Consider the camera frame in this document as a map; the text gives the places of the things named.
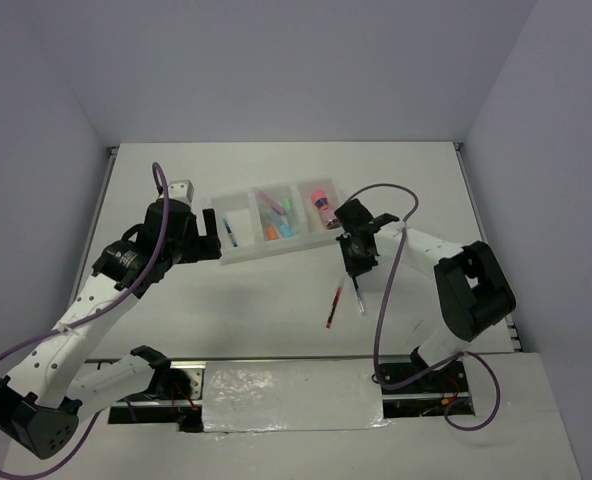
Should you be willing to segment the pink capped glue bottle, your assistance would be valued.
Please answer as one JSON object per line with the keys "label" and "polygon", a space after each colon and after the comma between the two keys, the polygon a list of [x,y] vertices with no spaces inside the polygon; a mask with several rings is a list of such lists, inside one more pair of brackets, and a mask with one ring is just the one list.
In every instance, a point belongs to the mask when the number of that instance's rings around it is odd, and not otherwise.
{"label": "pink capped glue bottle", "polygon": [[323,190],[318,189],[313,191],[310,199],[319,215],[322,225],[327,230],[340,227],[339,220],[335,216],[334,208]]}

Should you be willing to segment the red pen refill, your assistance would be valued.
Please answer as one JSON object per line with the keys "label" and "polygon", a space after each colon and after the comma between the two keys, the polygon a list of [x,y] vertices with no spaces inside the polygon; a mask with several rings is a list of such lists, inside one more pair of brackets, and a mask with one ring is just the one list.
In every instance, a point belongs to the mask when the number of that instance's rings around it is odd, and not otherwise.
{"label": "red pen refill", "polygon": [[338,304],[340,302],[340,298],[342,296],[342,292],[344,289],[344,284],[345,284],[345,278],[341,277],[336,285],[336,288],[335,288],[330,312],[329,312],[329,315],[327,316],[327,320],[326,320],[326,324],[325,324],[326,329],[330,329],[332,327],[332,323],[333,323],[333,320],[334,320],[334,317],[335,317],[335,314],[336,314],[336,311],[338,308]]}

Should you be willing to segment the dark blue pen refill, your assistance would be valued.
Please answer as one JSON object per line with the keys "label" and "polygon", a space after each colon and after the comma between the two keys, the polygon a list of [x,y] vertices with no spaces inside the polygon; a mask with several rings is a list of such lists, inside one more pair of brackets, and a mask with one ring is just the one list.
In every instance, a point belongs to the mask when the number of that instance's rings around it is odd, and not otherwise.
{"label": "dark blue pen refill", "polygon": [[357,298],[357,303],[358,303],[358,310],[361,316],[366,316],[366,305],[365,305],[365,299],[364,299],[364,295],[362,293],[362,290],[360,288],[360,285],[358,283],[358,280],[356,277],[352,277],[352,285],[354,288],[354,292]]}

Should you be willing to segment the orange capped highlighter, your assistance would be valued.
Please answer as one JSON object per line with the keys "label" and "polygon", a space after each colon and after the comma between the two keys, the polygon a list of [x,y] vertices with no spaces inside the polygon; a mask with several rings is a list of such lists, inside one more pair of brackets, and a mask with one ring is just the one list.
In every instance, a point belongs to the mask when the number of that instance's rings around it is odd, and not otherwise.
{"label": "orange capped highlighter", "polygon": [[260,213],[261,224],[267,241],[274,241],[278,239],[277,231],[272,223],[271,216],[266,212]]}

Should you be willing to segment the purple highlighter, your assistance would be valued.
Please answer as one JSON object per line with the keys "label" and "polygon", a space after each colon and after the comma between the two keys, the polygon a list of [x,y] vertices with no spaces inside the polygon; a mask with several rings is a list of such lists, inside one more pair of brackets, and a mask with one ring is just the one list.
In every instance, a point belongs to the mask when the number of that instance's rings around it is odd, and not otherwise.
{"label": "purple highlighter", "polygon": [[256,193],[257,198],[259,201],[266,207],[268,207],[271,211],[277,213],[278,215],[285,215],[286,210],[282,203],[278,202],[274,197],[272,197],[269,193],[264,190],[258,190]]}

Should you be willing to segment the green capped highlighter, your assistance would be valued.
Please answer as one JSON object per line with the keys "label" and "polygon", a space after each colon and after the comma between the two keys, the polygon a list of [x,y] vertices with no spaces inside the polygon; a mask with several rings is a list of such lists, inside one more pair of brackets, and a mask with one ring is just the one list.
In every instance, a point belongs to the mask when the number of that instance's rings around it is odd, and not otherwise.
{"label": "green capped highlighter", "polygon": [[289,196],[284,197],[282,200],[282,205],[283,205],[283,208],[285,209],[285,212],[293,212],[294,211],[294,204],[293,204],[293,200],[291,197],[289,197]]}

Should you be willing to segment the blue highlighter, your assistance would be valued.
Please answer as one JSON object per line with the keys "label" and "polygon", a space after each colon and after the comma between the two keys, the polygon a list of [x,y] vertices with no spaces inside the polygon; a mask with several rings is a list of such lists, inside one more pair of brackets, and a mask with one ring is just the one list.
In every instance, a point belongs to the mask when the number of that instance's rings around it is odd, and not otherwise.
{"label": "blue highlighter", "polygon": [[279,215],[276,212],[272,212],[272,219],[276,224],[277,230],[280,232],[283,238],[291,238],[294,236],[294,232],[284,215]]}

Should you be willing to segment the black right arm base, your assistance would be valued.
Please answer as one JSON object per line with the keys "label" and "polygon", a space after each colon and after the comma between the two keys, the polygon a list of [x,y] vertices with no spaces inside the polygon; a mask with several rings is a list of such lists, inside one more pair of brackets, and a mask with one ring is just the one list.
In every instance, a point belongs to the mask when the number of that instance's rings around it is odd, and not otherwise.
{"label": "black right arm base", "polygon": [[[386,384],[400,383],[419,373],[410,361],[381,363],[379,370]],[[396,390],[382,387],[381,391],[384,397],[443,399],[468,394],[469,386],[462,363],[455,361],[405,387]]]}

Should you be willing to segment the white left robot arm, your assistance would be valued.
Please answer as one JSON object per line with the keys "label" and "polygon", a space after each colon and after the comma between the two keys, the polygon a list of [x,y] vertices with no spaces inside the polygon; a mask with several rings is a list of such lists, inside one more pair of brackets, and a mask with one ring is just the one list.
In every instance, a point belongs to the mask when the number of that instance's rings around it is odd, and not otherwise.
{"label": "white left robot arm", "polygon": [[103,249],[66,313],[0,377],[1,431],[45,460],[69,442],[81,420],[111,403],[135,393],[158,399],[169,392],[171,362],[147,346],[132,349],[106,374],[76,374],[117,321],[172,267],[220,258],[216,215],[211,209],[202,215],[204,234],[188,202],[159,199],[142,223]]}

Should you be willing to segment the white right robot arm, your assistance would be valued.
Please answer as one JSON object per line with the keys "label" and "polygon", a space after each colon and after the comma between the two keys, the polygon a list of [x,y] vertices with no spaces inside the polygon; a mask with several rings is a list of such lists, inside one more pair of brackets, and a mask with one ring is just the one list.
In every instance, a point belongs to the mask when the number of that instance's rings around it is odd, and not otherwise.
{"label": "white right robot arm", "polygon": [[382,255],[391,260],[372,354],[379,382],[385,381],[379,364],[384,320],[401,265],[434,281],[438,295],[441,319],[410,354],[411,380],[422,391],[436,389],[446,377],[445,368],[482,333],[515,310],[515,295],[487,243],[461,245],[440,239],[408,227],[390,213],[374,216],[357,199],[345,202],[335,216],[343,230],[337,242],[351,279],[372,271]]}

